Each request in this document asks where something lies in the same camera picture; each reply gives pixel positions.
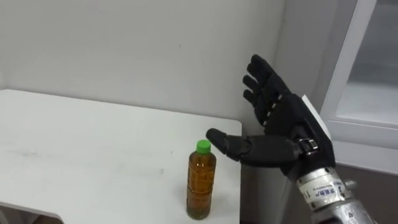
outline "robotic hand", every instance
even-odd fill
[[[259,136],[230,136],[209,129],[206,137],[229,158],[254,167],[278,167],[295,182],[313,211],[314,223],[374,223],[334,170],[327,128],[304,96],[290,92],[260,56],[253,55],[243,97],[264,127]]]

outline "white cabinet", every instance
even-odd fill
[[[398,1],[287,0],[284,21],[275,69],[313,85],[337,162],[398,174]]]
[[[356,4],[321,117],[338,162],[398,174],[397,1]]]

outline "white table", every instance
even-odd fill
[[[241,123],[16,90],[0,91],[0,205],[65,224],[197,223],[188,155],[208,128]],[[239,223],[240,165],[219,153],[210,216]]]

